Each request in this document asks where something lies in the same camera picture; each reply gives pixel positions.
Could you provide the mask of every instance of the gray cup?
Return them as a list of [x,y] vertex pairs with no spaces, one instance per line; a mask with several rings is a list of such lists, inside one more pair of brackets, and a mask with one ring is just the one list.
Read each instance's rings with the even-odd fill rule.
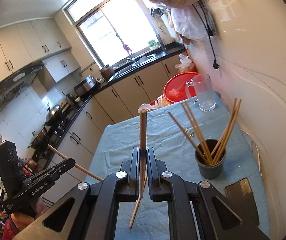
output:
[[[205,141],[206,141],[206,143],[208,145],[208,148],[209,148],[210,152],[212,152],[214,147],[216,146],[218,140],[216,140],[216,139],[207,139]],[[197,147],[203,153],[201,144],[199,144]],[[204,177],[205,179],[215,179],[217,176],[220,175],[220,173],[221,173],[221,171],[223,169],[224,158],[225,158],[225,149],[224,149],[224,151],[223,151],[223,153],[222,153],[222,155],[220,157],[220,161],[216,165],[207,166],[207,165],[204,164],[204,161],[201,159],[201,157],[195,151],[195,159],[196,159],[196,162],[197,162],[197,164],[199,166],[199,171],[200,171],[202,177]]]

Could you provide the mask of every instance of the blue tablecloth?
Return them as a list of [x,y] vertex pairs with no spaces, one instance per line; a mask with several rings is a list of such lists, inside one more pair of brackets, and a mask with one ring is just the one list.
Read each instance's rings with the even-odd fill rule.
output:
[[[189,103],[205,138],[220,138],[230,116],[229,111],[216,98],[216,108],[204,113]],[[147,113],[147,147],[152,146],[155,158],[166,163],[167,169],[184,180],[198,183],[203,180],[194,158],[194,148],[168,115],[171,112],[192,131],[180,104],[176,103]],[[119,171],[123,161],[131,159],[134,146],[139,146],[139,116],[106,127],[91,163],[90,171],[101,178]],[[269,236],[267,199],[258,165],[240,127],[235,125],[222,173],[210,182],[224,194],[224,188],[243,178],[248,178],[258,209],[259,228]],[[90,184],[98,181],[87,177]],[[129,229],[135,203],[120,203],[115,239],[169,239],[168,209],[166,202],[153,203],[145,187],[132,229]]]

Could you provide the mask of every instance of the window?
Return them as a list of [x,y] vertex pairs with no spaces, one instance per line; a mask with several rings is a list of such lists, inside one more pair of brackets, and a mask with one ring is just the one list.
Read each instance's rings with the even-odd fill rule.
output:
[[148,49],[157,36],[136,0],[76,0],[67,12],[74,20],[101,65],[113,65]]

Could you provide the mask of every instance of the orange object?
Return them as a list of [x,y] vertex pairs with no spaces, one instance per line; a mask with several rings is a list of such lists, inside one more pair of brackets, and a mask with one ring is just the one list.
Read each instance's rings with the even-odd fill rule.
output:
[[[195,75],[198,75],[197,72],[185,72],[178,74],[171,78],[164,87],[163,94],[166,101],[170,104],[183,101],[187,99],[185,93],[185,82],[190,81]],[[192,97],[195,97],[195,90],[189,88],[190,94]]]

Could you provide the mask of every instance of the metal bolt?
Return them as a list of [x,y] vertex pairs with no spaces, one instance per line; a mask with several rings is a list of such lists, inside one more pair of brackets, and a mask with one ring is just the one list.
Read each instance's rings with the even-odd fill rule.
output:
[[79,183],[78,185],[77,185],[77,188],[79,189],[79,190],[83,190],[83,189],[87,189],[87,183],[86,182],[81,182],[81,183]]
[[208,181],[204,180],[200,182],[200,185],[202,188],[209,188],[211,184]]
[[126,176],[126,172],[125,171],[119,171],[116,173],[116,177],[118,178],[124,178]]
[[172,173],[170,171],[164,171],[162,173],[162,176],[165,178],[170,178],[170,177],[172,177]]

